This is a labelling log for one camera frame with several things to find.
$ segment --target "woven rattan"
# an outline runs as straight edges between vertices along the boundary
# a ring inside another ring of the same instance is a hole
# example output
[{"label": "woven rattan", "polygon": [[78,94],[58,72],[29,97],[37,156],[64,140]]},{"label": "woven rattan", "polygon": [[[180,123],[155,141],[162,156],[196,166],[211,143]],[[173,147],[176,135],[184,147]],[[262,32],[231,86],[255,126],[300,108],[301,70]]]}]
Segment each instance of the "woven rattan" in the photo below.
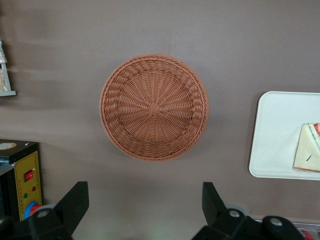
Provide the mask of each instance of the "woven rattan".
[{"label": "woven rattan", "polygon": [[106,81],[100,117],[111,141],[129,156],[172,160],[199,140],[208,120],[208,97],[197,74],[164,54],[135,56]]}]

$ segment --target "red switch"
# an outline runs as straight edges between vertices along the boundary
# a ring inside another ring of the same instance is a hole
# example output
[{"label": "red switch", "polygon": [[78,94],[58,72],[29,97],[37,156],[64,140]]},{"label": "red switch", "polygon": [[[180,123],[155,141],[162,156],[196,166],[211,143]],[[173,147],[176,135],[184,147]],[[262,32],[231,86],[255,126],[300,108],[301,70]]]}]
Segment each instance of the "red switch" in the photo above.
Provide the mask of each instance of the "red switch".
[{"label": "red switch", "polygon": [[26,173],[24,174],[24,182],[32,179],[33,177],[34,177],[34,176],[33,176],[32,170],[26,172]]}]

